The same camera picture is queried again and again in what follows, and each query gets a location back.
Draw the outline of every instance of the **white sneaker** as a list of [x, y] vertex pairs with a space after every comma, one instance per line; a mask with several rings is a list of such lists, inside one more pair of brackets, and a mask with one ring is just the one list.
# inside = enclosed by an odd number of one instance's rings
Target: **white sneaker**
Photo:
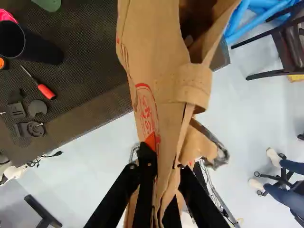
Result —
[[266, 151], [267, 156], [270, 158], [272, 164], [278, 168], [282, 168], [280, 161], [282, 158], [277, 154], [273, 148], [268, 148]]
[[265, 191], [265, 189], [264, 189], [264, 187], [263, 187], [263, 184], [260, 183], [260, 182], [258, 182], [256, 179], [250, 178], [250, 179], [248, 180], [248, 184], [249, 184], [251, 187], [253, 187], [253, 188], [255, 188], [255, 189], [258, 189], [258, 190], [260, 190], [260, 191], [262, 191], [262, 192]]

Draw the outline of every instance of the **brown paper bag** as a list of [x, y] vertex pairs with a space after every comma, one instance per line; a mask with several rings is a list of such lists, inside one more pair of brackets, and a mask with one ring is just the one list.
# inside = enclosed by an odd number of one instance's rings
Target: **brown paper bag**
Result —
[[[178, 164], [217, 156], [214, 142], [197, 128], [193, 114], [208, 107], [209, 68], [226, 23], [239, 0], [119, 0], [116, 52], [125, 68], [140, 141], [157, 153], [154, 224], [180, 182]], [[184, 39], [191, 37], [189, 48]], [[125, 227], [132, 227], [137, 192]]]

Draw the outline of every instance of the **small gray component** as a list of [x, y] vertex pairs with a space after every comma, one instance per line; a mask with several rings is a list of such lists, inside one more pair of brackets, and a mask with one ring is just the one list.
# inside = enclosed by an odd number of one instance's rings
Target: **small gray component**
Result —
[[14, 125], [18, 137], [42, 137], [45, 133], [44, 126], [36, 121], [17, 123]]
[[9, 108], [9, 112], [10, 112], [11, 116], [14, 119], [20, 119], [20, 118], [24, 118], [27, 116], [21, 102], [9, 104], [8, 108]]
[[32, 116], [35, 117], [36, 114], [38, 113], [43, 113], [44, 115], [47, 114], [48, 112], [48, 107], [46, 103], [40, 100], [35, 100], [32, 101], [29, 106], [28, 106], [28, 113]]

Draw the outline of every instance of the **person's leg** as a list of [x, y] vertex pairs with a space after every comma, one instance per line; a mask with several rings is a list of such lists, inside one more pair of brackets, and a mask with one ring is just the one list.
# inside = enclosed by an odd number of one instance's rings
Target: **person's leg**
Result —
[[277, 201], [293, 210], [298, 216], [304, 216], [304, 197], [292, 190], [279, 189], [271, 184], [265, 184], [264, 189]]
[[304, 163], [282, 159], [280, 165], [291, 172], [304, 175]]
[[249, 179], [248, 181], [249, 185], [255, 189], [258, 189], [262, 192], [267, 191], [275, 200], [279, 201], [280, 203], [283, 203], [284, 195], [286, 195], [287, 190], [280, 189], [278, 187], [275, 187], [271, 184], [262, 184], [256, 179]]
[[266, 154], [274, 166], [304, 175], [304, 163], [282, 159], [273, 148], [268, 148]]
[[275, 187], [271, 184], [264, 184], [264, 189], [267, 191], [275, 200], [279, 201], [280, 203], [284, 204], [284, 197], [288, 193], [287, 190], [280, 189], [278, 187]]

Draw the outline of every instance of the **red screwdriver handle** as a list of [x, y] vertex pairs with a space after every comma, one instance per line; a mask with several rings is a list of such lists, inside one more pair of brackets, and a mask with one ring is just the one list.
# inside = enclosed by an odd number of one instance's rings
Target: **red screwdriver handle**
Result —
[[56, 98], [56, 95], [52, 92], [52, 90], [47, 88], [44, 84], [38, 85], [38, 89], [47, 99], [52, 100]]

